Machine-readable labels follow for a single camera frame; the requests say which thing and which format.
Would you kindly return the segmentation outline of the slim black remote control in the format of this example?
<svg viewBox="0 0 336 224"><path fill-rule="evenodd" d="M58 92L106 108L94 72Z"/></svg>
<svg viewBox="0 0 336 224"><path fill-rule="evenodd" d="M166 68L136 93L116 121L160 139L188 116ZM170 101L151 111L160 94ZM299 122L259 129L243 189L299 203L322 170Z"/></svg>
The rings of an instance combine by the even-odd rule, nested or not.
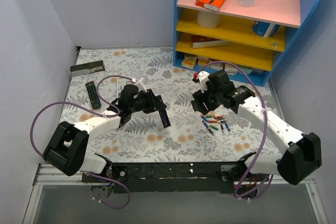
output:
<svg viewBox="0 0 336 224"><path fill-rule="evenodd" d="M170 126L171 126L171 123L170 123L168 114L167 114L167 112L166 112L166 109L159 110L159 115L160 115L160 118L161 118L163 127L164 127L164 128L170 127Z"/></svg>

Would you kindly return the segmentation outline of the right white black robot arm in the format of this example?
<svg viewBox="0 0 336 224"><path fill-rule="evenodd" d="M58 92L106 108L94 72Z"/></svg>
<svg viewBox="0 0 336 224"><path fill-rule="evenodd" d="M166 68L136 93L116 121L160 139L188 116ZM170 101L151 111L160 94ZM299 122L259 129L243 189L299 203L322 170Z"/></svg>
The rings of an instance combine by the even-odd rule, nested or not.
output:
<svg viewBox="0 0 336 224"><path fill-rule="evenodd" d="M215 73L201 71L193 81L200 89L193 93L194 111L203 115L223 106L249 121L263 133L262 142L270 139L279 154L264 155L260 151L241 157L226 177L251 180L256 174L281 176L291 185L297 185L322 165L321 140L313 132L304 132L290 126L271 111L246 86L234 86L224 70Z"/></svg>

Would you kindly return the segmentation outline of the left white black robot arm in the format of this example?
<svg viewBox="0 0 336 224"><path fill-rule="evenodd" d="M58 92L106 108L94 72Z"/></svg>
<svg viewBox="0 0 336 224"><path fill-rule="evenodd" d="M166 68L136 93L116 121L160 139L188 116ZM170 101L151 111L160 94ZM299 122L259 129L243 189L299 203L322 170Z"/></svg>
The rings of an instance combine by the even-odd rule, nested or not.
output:
<svg viewBox="0 0 336 224"><path fill-rule="evenodd" d="M154 95L150 89L139 90L136 85L127 84L120 97L113 100L112 105L103 112L103 116L74 124L61 122L43 152L43 159L67 176L77 172L91 172L98 181L108 181L112 175L111 161L89 151L88 143L121 128L136 112L158 112L163 126L170 126L161 96Z"/></svg>

